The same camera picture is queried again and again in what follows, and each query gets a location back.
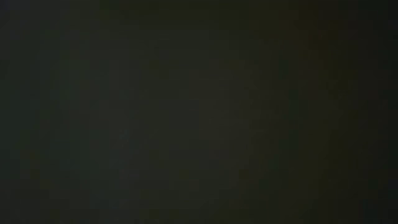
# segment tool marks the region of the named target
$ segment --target dark surface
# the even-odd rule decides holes
[[[9,6],[8,223],[394,222],[388,6],[83,2]]]

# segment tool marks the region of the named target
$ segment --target dark background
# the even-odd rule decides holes
[[[394,222],[388,4],[3,6],[7,223]]]

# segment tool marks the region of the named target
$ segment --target dark wall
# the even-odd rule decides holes
[[[381,8],[12,9],[3,89],[14,220],[389,216]]]

